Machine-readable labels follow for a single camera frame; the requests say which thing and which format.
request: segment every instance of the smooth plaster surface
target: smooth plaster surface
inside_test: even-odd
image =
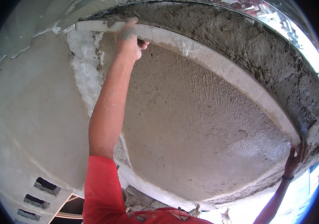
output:
[[[12,219],[47,223],[70,193],[83,195],[88,122],[65,34],[40,35],[27,51],[0,62],[0,201]],[[38,177],[61,187],[59,194],[34,188]],[[24,203],[26,194],[49,208]],[[21,217],[18,209],[41,220]]]
[[[289,150],[253,101],[156,45],[132,71],[122,132],[139,176],[193,201],[239,190],[283,163]]]

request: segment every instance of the concrete wall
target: concrete wall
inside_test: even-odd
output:
[[[70,193],[83,195],[88,122],[64,34],[40,35],[0,62],[0,201],[13,219],[47,223]],[[58,195],[35,188],[38,177],[60,187]],[[26,194],[49,208],[23,202]],[[41,219],[24,218],[18,209]]]

